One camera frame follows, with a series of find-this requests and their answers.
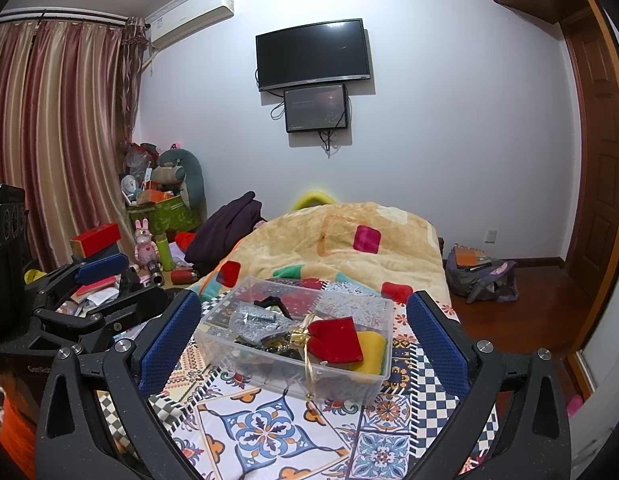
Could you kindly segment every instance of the gray backpack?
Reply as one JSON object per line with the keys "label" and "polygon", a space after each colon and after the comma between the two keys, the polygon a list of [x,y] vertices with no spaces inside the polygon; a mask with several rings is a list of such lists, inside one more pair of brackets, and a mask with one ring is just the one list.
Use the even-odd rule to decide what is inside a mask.
{"label": "gray backpack", "polygon": [[449,290],[467,298],[467,303],[476,300],[516,301],[518,289],[513,269],[516,262],[494,260],[482,269],[469,270],[456,264],[454,251],[449,253],[445,265],[445,277]]}

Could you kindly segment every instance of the dark purple jacket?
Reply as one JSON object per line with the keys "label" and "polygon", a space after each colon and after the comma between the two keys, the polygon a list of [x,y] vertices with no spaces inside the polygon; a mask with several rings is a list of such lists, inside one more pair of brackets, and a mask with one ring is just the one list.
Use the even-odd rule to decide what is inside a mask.
{"label": "dark purple jacket", "polygon": [[237,241],[246,237],[262,220],[262,204],[254,200],[256,193],[249,191],[216,211],[196,232],[185,261],[193,264],[201,275],[209,274],[234,248]]}

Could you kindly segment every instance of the monitor screen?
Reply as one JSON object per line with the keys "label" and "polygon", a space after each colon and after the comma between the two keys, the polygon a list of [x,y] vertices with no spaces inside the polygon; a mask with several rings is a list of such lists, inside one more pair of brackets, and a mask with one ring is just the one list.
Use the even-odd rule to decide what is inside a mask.
{"label": "monitor screen", "polygon": [[288,133],[346,128],[345,85],[321,85],[285,91],[285,123]]}
{"label": "monitor screen", "polygon": [[363,20],[315,23],[256,36],[256,57],[261,91],[370,77]]}

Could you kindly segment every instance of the patterned tablecloth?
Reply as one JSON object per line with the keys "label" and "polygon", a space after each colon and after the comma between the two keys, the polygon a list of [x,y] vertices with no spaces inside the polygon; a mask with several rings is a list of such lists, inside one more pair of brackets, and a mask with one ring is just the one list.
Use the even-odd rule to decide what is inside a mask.
{"label": "patterned tablecloth", "polygon": [[[348,283],[323,290],[365,294]],[[204,313],[222,296],[203,303]],[[441,305],[455,317],[450,305]],[[250,377],[204,368],[190,341],[161,396],[153,399],[174,442],[204,480],[300,478],[400,480],[425,453],[459,400],[443,390],[395,305],[391,376],[371,406],[307,401],[252,384]],[[111,404],[106,396],[101,403]],[[110,424],[117,418],[106,409]],[[129,447],[124,430],[112,428]],[[497,431],[496,410],[463,472],[477,466]]]}

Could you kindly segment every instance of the air conditioner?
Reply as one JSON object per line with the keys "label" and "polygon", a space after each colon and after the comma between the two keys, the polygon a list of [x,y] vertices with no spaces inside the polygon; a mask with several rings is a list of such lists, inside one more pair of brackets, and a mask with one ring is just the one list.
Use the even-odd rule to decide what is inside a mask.
{"label": "air conditioner", "polygon": [[234,15],[234,0],[187,0],[151,22],[151,42],[161,50]]}

